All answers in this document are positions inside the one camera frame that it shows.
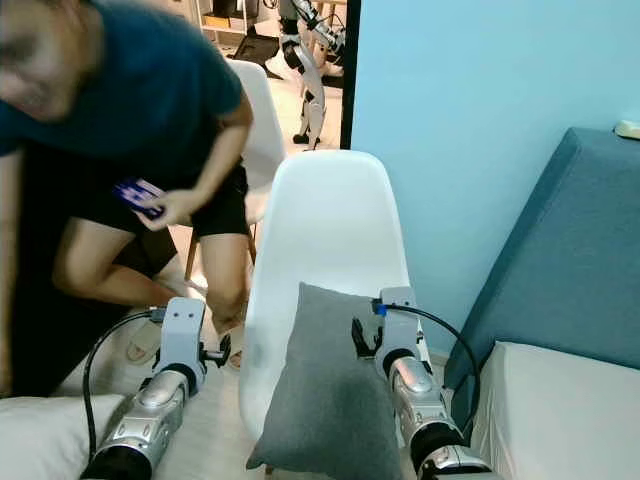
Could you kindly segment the person's left hand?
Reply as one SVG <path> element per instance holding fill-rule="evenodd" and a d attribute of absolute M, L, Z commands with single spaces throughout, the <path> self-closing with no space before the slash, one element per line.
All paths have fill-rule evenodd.
<path fill-rule="evenodd" d="M 140 220 L 150 230 L 160 230 L 170 225 L 187 223 L 189 216 L 201 209 L 210 200 L 209 193 L 201 189 L 174 189 L 164 195 L 152 198 L 151 209 L 160 209 L 163 214 L 154 219 L 140 216 Z"/>

